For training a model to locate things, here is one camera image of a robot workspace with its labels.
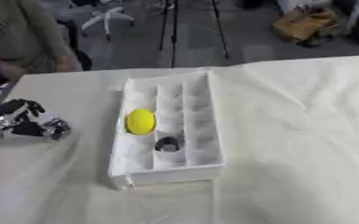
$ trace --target office chair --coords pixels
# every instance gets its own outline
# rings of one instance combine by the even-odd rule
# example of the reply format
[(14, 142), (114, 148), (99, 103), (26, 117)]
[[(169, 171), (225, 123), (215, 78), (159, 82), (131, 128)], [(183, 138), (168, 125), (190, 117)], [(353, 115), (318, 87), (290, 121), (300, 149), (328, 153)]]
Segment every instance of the office chair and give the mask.
[(121, 3), (122, 0), (70, 0), (70, 8), (73, 7), (82, 7), (86, 5), (91, 5), (93, 7), (97, 7), (99, 5), (103, 6), (105, 10), (97, 11), (93, 13), (94, 17), (90, 18), (89, 21), (85, 22), (81, 26), (81, 32), (83, 36), (87, 36), (86, 30), (92, 25), (97, 24), (101, 20), (104, 23), (104, 31), (106, 33), (106, 39), (110, 40), (110, 19), (112, 18), (120, 18), (129, 20), (132, 26), (135, 25), (135, 19), (129, 15), (123, 14), (123, 7), (115, 7), (111, 6), (111, 3), (118, 2)]
[(90, 71), (92, 68), (92, 59), (79, 49), (79, 35), (76, 23), (71, 19), (57, 18), (57, 23), (67, 28), (68, 33), (68, 44), (77, 60), (81, 63), (83, 71)]

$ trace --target white plastic tray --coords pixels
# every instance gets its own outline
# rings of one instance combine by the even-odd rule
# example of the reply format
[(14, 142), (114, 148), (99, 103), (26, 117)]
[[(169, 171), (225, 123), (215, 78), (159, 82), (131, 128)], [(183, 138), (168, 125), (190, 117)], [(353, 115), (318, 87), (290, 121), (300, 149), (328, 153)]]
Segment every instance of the white plastic tray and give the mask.
[[(125, 117), (140, 108), (153, 111), (157, 119), (146, 136), (128, 133), (124, 126)], [(154, 150), (167, 136), (179, 139), (180, 150)], [(127, 81), (109, 166), (117, 188), (214, 179), (222, 165), (206, 73)]]

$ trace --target yellow ball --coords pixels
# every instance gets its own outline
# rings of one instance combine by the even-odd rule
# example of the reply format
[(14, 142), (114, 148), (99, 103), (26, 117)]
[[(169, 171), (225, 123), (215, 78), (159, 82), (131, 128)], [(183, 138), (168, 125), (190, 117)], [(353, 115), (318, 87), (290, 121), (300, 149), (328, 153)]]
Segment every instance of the yellow ball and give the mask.
[(155, 129), (155, 115), (148, 109), (137, 108), (125, 119), (126, 129), (135, 135), (147, 135)]

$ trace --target white table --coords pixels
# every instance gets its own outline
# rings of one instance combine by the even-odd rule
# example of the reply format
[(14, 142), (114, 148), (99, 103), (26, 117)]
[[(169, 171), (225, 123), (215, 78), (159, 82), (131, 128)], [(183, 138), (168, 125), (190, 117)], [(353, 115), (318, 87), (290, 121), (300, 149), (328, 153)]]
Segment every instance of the white table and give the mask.
[[(105, 166), (128, 77), (209, 71), (218, 180), (115, 191)], [(60, 143), (0, 150), (0, 224), (359, 224), (359, 57), (24, 77), (9, 98), (66, 118)]]

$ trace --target tripod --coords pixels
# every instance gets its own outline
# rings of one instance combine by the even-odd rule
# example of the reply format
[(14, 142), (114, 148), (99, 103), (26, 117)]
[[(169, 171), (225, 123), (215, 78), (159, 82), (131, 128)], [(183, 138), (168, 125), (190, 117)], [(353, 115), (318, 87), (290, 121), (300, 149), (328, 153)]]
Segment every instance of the tripod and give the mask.
[[(216, 17), (216, 23), (218, 26), (218, 33), (221, 36), (222, 46), (224, 57), (229, 59), (229, 51), (227, 49), (226, 38), (224, 37), (222, 24), (221, 24), (221, 17), (219, 13), (219, 9), (216, 5), (216, 0), (211, 0), (214, 14)], [(163, 10), (163, 23), (162, 23), (162, 30), (160, 33), (160, 42), (159, 42), (159, 50), (163, 50), (163, 44), (165, 40), (165, 24), (167, 22), (167, 12), (169, 7), (169, 0), (165, 0), (165, 8)], [(178, 13), (179, 12), (179, 0), (174, 0), (174, 9), (173, 9), (173, 27), (172, 27), (172, 67), (175, 67), (175, 60), (176, 60), (176, 50), (177, 50), (177, 30), (178, 30)]]

